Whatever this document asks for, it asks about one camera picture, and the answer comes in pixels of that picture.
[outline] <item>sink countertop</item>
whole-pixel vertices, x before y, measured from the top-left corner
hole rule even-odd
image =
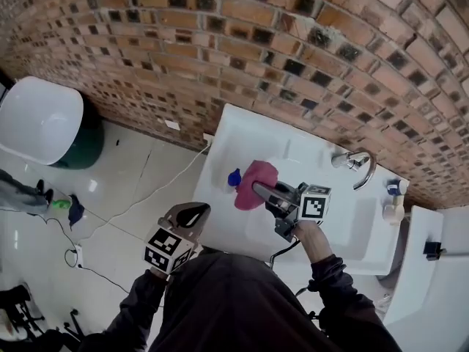
[[[392,200],[385,187],[389,180],[404,179],[377,165],[369,183],[353,191],[353,184],[365,176],[368,165],[357,172],[333,168],[332,156],[345,152],[290,125],[225,105],[193,195],[194,201],[212,206],[200,243],[264,261],[288,247],[289,243],[274,232],[274,218],[263,206],[251,211],[234,207],[236,191],[226,181],[236,168],[244,173],[253,160],[268,161],[277,168],[278,180],[291,186],[305,182],[330,187],[329,210],[321,227],[333,251],[344,258],[350,273],[386,275],[399,228],[382,218],[383,206]],[[276,266],[297,275],[305,271],[309,276],[311,271],[301,248],[277,257]]]

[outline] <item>black cable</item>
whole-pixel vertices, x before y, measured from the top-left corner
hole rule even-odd
[[[295,248],[301,241],[298,240],[296,237],[295,237],[296,241],[290,245],[288,248],[285,248],[285,249],[282,249],[282,250],[279,250],[278,252],[276,252],[275,254],[272,254],[272,256],[270,257],[270,262],[269,262],[269,266],[270,268],[273,268],[273,263],[275,261],[275,259],[279,256],[279,255],[282,255],[284,253],[287,253],[288,251],[292,250],[293,248]]]
[[[116,285],[117,287],[119,287],[119,288],[120,288],[121,290],[123,290],[124,292],[129,293],[128,291],[126,291],[126,290],[124,289],[123,286],[118,285],[116,282],[113,282],[112,280],[106,278],[104,275],[101,275],[101,274],[97,273],[97,272],[96,272],[95,270],[93,270],[92,268],[83,267],[82,265],[78,265],[78,268],[80,268],[81,270],[88,270],[88,271],[91,271],[91,272],[95,273],[96,275],[101,276],[102,278],[106,279],[108,282],[112,283],[113,285]]]
[[[22,213],[23,211],[19,211],[19,210],[8,210],[6,208],[0,208],[0,210],[2,211],[12,211],[13,213]],[[45,219],[43,216],[41,215],[38,215],[38,214],[29,214],[31,216],[39,216],[43,221],[44,223],[47,224],[48,221],[50,220],[55,220],[57,223],[59,223],[59,226],[60,226],[60,229],[62,231],[62,233],[65,235],[66,238],[68,238],[68,241],[73,245],[73,249],[67,249],[64,253],[64,261],[65,263],[67,263],[67,266],[70,267],[70,268],[75,268],[77,266],[77,263],[78,263],[78,255],[77,255],[77,251],[76,251],[76,245],[73,243],[72,239],[70,237],[68,237],[68,235],[65,233],[65,230],[64,230],[64,227],[62,226],[62,223],[60,222],[60,220],[56,219],[56,218],[49,218],[49,219]],[[73,254],[76,255],[76,261],[75,261],[75,265],[71,265],[68,263],[67,261],[67,253],[68,252],[72,252]],[[129,293],[128,291],[126,291],[124,289],[123,286],[121,285],[118,285],[117,283],[113,282],[112,280],[106,278],[104,275],[101,275],[99,273],[97,273],[95,270],[91,269],[91,268],[86,268],[86,267],[83,267],[82,265],[78,265],[79,268],[81,268],[82,270],[88,270],[88,271],[91,271],[93,273],[95,273],[96,275],[98,276],[101,276],[102,278],[106,279],[108,282],[112,283],[113,285],[116,285],[117,287],[119,287],[121,290],[123,290],[124,292],[126,293]]]
[[[301,293],[305,293],[308,290],[308,287],[301,288],[298,292],[296,292],[295,297],[301,295]]]
[[[67,253],[68,252],[72,252],[74,255],[76,255],[76,260],[75,260],[75,263],[73,265],[69,264],[68,261],[67,261]],[[78,263],[78,254],[76,254],[76,250],[73,250],[73,249],[67,249],[65,251],[65,254],[64,254],[64,261],[65,263],[67,263],[68,267],[70,268],[75,268],[76,267],[76,264]]]

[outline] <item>electrical outlet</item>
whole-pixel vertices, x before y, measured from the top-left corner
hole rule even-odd
[[[83,248],[79,245],[75,245],[75,250],[76,250],[76,265],[75,268],[79,268],[80,270],[83,267]]]
[[[204,140],[207,141],[207,144],[212,144],[213,136],[209,133],[204,133]]]
[[[181,130],[179,124],[178,124],[177,122],[175,122],[175,121],[164,120],[164,122],[165,122],[165,124],[166,124],[166,126],[167,126],[168,128],[175,129],[176,131],[180,131],[180,130]]]

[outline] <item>green object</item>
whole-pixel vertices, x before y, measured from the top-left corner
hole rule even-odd
[[[68,199],[58,199],[57,201],[52,201],[53,208],[62,208],[62,209],[69,209],[72,205]]]
[[[103,146],[103,121],[91,102],[83,100],[83,117],[75,140],[64,156],[51,166],[65,169],[89,168],[100,157]]]

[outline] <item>hand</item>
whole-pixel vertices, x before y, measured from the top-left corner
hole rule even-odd
[[[299,221],[293,234],[301,241],[311,263],[332,255],[328,238],[315,221]]]
[[[149,268],[150,272],[157,276],[158,278],[166,280],[168,278],[168,274],[165,274],[162,271],[159,271],[157,268],[154,268],[153,266]]]

